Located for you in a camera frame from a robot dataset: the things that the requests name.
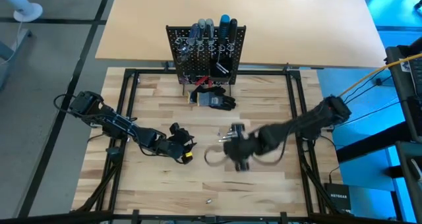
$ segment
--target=pegboard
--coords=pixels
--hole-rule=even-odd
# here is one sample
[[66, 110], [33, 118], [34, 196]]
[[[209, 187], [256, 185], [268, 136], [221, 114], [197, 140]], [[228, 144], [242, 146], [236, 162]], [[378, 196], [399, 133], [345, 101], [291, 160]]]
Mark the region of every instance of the pegboard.
[[208, 34], [205, 31], [202, 44], [204, 49], [202, 51], [198, 51], [200, 47], [197, 42], [195, 42], [193, 47], [190, 48], [189, 58], [184, 62], [181, 62], [180, 60], [180, 48], [182, 45], [187, 45], [186, 40], [189, 38], [191, 27], [166, 26], [166, 31], [180, 84], [194, 84], [203, 76], [211, 76], [213, 83], [217, 85], [235, 84], [243, 42], [245, 39], [246, 26], [237, 27], [234, 50], [231, 52], [231, 55], [230, 51], [227, 49], [229, 45], [228, 38], [226, 38], [226, 44], [224, 45], [226, 50], [220, 52], [219, 63], [229, 71], [227, 74], [221, 74], [221, 72], [216, 68], [216, 62], [218, 59], [218, 27], [214, 27], [213, 46], [215, 50], [210, 51], [208, 45]]

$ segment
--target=wooden workbench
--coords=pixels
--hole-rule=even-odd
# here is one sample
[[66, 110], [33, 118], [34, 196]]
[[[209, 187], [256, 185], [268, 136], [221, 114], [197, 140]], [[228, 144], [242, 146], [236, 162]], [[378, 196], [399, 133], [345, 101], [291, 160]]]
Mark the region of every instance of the wooden workbench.
[[[124, 70], [109, 68], [105, 78], [102, 96], [114, 108]], [[310, 109], [322, 99], [317, 74], [314, 70], [304, 70], [301, 74]], [[291, 118], [284, 76], [239, 75], [231, 93], [237, 100], [233, 111], [197, 107], [187, 104], [176, 75], [140, 75], [133, 107], [133, 116], [138, 117], [136, 123], [158, 129], [169, 136], [169, 126], [178, 122], [195, 136], [194, 141], [198, 144], [193, 149], [194, 159], [188, 165], [180, 165], [167, 157], [142, 155], [137, 144], [130, 141], [124, 156], [116, 213], [130, 214], [133, 209], [139, 209], [144, 215], [277, 216], [281, 211], [286, 211], [290, 217], [307, 215], [293, 135], [289, 137], [284, 158], [277, 166], [261, 166], [251, 161], [250, 172], [238, 173], [231, 161], [221, 167], [209, 167], [205, 163], [204, 150], [219, 144], [218, 132], [223, 136], [231, 123], [245, 123], [249, 131], [260, 125]], [[126, 95], [124, 109], [127, 108], [129, 93]], [[295, 96], [300, 111], [297, 91]], [[91, 136], [99, 133], [101, 129], [93, 129]], [[73, 208], [80, 207], [100, 183], [108, 144], [109, 138], [105, 136], [89, 142]], [[328, 173], [338, 166], [335, 149], [329, 141], [321, 138], [316, 141], [315, 152], [322, 182], [326, 182]], [[280, 150], [262, 159], [274, 161], [279, 154]], [[222, 157], [221, 154], [210, 155], [210, 160]], [[332, 177], [334, 182], [342, 181], [338, 170], [333, 172]], [[106, 193], [105, 209], [109, 192], [110, 188]], [[312, 183], [311, 194], [314, 209], [318, 210]], [[208, 199], [212, 200], [210, 204], [206, 204]]]
[[247, 27], [243, 64], [385, 65], [365, 0], [115, 0], [96, 58], [172, 61], [166, 25], [223, 14]]

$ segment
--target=glove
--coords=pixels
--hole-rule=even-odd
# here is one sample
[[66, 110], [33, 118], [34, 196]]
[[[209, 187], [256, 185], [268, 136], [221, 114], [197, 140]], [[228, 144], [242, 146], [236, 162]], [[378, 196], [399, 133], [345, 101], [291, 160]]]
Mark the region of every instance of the glove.
[[231, 111], [236, 107], [235, 98], [225, 96], [226, 90], [221, 87], [203, 88], [198, 86], [193, 92], [189, 92], [189, 103], [197, 103], [198, 106], [209, 106], [213, 109]]

